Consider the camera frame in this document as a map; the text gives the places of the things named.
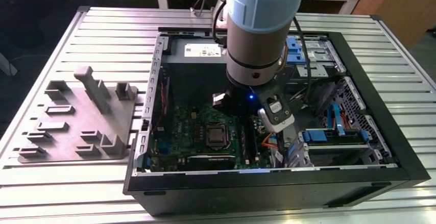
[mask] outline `blue latch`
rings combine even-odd
[[[311,135],[312,141],[327,141],[327,136],[324,131],[315,130],[315,131],[308,131]]]
[[[303,140],[304,141],[311,141],[311,136],[310,136],[310,134],[308,134],[308,132],[303,132]]]
[[[288,44],[288,64],[306,64],[304,56],[302,55],[302,46],[299,45],[295,37],[287,38]]]
[[[334,119],[332,119],[332,112],[335,113],[335,123],[336,123],[336,128],[340,136],[346,135],[344,128],[342,126],[342,118],[340,118],[340,108],[336,103],[332,103],[328,106],[327,110],[327,127],[334,128]]]
[[[368,132],[366,130],[362,130],[360,134],[362,134],[362,138],[363,138],[364,142],[370,142]]]

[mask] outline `metal bracket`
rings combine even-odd
[[[307,67],[306,65],[298,65],[298,71],[302,77],[307,77]],[[322,64],[316,63],[314,65],[314,63],[311,63],[311,73],[312,73],[312,77],[328,77],[326,68]]]

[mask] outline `aluminum profile table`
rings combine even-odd
[[[436,85],[382,21],[370,16],[299,14],[306,31],[342,32],[432,180],[391,191],[352,208],[307,209],[155,218],[122,193],[127,158],[26,166],[15,140],[35,124],[52,79],[79,84],[74,70],[90,65],[107,86],[128,81],[139,87],[132,130],[140,129],[159,26],[210,27],[211,12],[194,18],[188,10],[82,8],[75,15],[40,77],[0,142],[0,220],[20,222],[222,221],[296,223],[431,223],[436,220]]]

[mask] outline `wire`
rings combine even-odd
[[[300,27],[299,20],[298,20],[296,17],[294,17],[294,22],[295,22],[295,27],[296,27],[298,32],[299,32],[299,35],[300,35],[300,40],[302,40],[302,45],[303,45],[303,52],[304,52],[304,57],[306,57],[306,67],[307,67],[307,92],[306,92],[306,100],[308,100],[308,98],[310,98],[310,92],[311,92],[311,86],[312,86],[311,60],[308,58],[306,41],[304,41],[304,35],[303,35],[303,32],[302,32],[302,27]]]
[[[343,119],[343,124],[344,124],[346,129],[351,129],[352,127],[351,127],[351,125],[350,125],[350,122],[348,122],[347,116],[342,113],[342,114],[340,114],[340,117],[342,117],[342,119]]]
[[[315,80],[315,82],[312,83],[312,86],[318,86],[327,82],[332,82],[335,79],[338,79],[338,76],[331,76],[326,79]],[[294,94],[294,96],[290,98],[290,101],[292,101],[306,90],[307,90],[307,86]]]
[[[267,146],[267,147],[272,147],[272,148],[278,149],[278,146],[276,146],[276,145],[267,143],[267,141],[268,141],[271,135],[272,135],[272,133],[270,133],[270,134],[267,135],[266,139],[264,139],[263,142],[262,142],[262,146]]]
[[[278,71],[275,73],[280,73],[284,68],[286,68],[286,65],[287,65],[287,61],[288,61],[288,42],[286,41],[286,50],[284,50],[284,54],[283,54],[283,57],[282,57],[282,65],[278,69]]]
[[[220,13],[222,13],[222,11],[224,9],[226,3],[227,3],[227,1],[223,1],[223,4],[218,8],[215,18],[214,18],[214,23],[212,23],[212,38],[214,38],[216,43],[220,43],[220,39],[216,36],[216,22],[218,22],[218,18],[220,17]]]
[[[227,147],[224,148],[226,150],[231,147],[232,145],[232,141],[230,140],[230,144],[227,145]]]
[[[163,104],[163,110],[162,110],[162,114],[159,116],[159,120],[158,120],[158,123],[155,125],[155,128],[152,129],[151,132],[154,132],[156,129],[158,129],[158,126],[163,120],[163,117],[164,117],[164,112],[166,112],[166,99],[164,99],[164,81],[162,81],[162,104]]]
[[[203,0],[203,2],[202,2],[202,7],[200,7],[200,13],[199,13],[199,17],[202,16],[202,13],[203,13],[203,9],[204,9],[204,2],[206,2],[206,0]]]

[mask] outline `gray fixture plate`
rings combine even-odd
[[[50,142],[31,143],[23,136],[23,141],[28,141],[27,146],[39,146],[46,151],[44,157],[24,158],[19,157],[20,163],[40,163],[54,161],[78,161],[78,160],[106,160],[106,159],[122,159],[126,157],[126,153],[120,152],[116,155],[107,155],[100,148],[100,141],[86,142],[82,137],[82,131],[99,130],[102,134],[107,135],[110,140],[114,141],[115,135],[119,135],[124,144],[128,142],[130,128],[132,123],[132,116],[135,110],[135,99],[131,101],[120,101],[115,93],[115,87],[108,87],[111,99],[107,100],[111,111],[107,114],[102,114],[91,101],[84,88],[71,88],[68,91],[63,91],[63,95],[67,101],[51,101],[44,105],[72,105],[75,108],[74,114],[48,115],[46,112],[40,114],[38,125],[42,122],[67,122],[70,128],[67,130],[48,131],[52,136]],[[136,94],[138,88],[132,87],[132,91]],[[99,155],[82,157],[76,153],[76,146],[87,146],[94,144],[99,151]]]

